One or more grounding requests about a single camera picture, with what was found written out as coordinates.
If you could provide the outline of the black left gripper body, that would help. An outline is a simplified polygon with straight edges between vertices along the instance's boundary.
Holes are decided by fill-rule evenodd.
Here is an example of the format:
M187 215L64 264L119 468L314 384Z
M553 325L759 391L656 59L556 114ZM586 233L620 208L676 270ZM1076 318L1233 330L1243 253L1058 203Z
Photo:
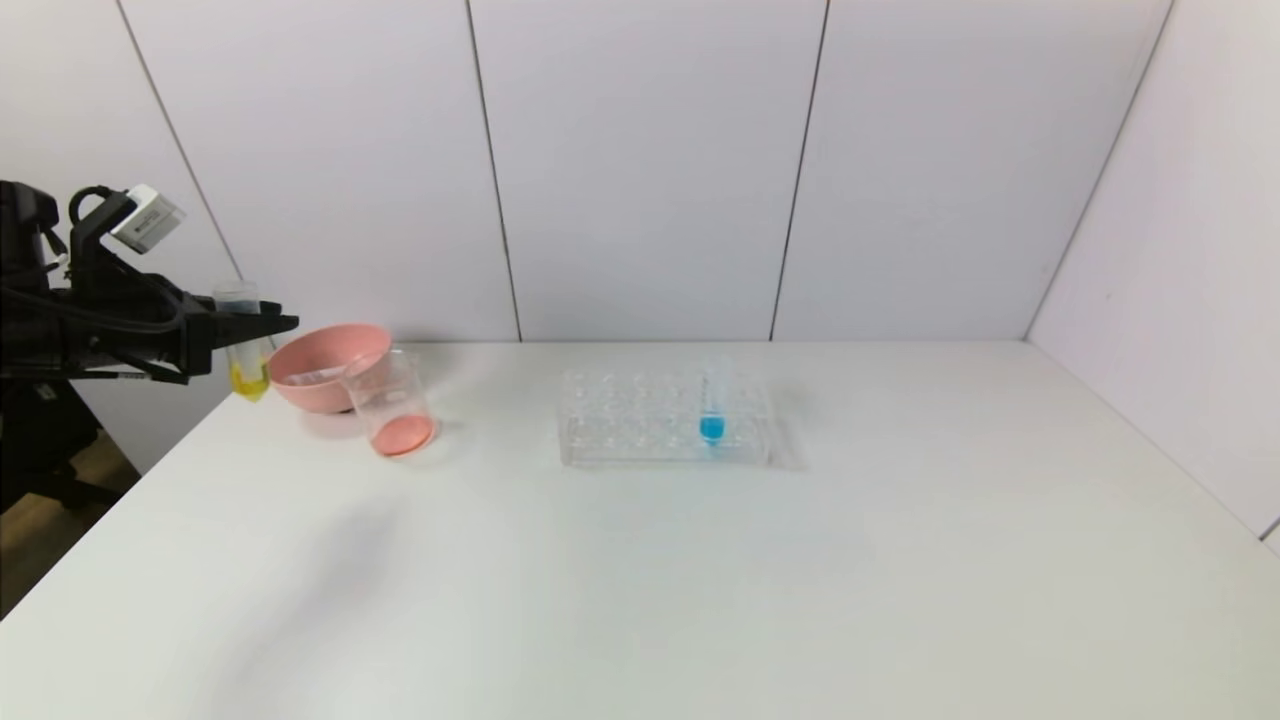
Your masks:
M211 315L191 296L140 291L60 316L60 378L186 386L212 366Z

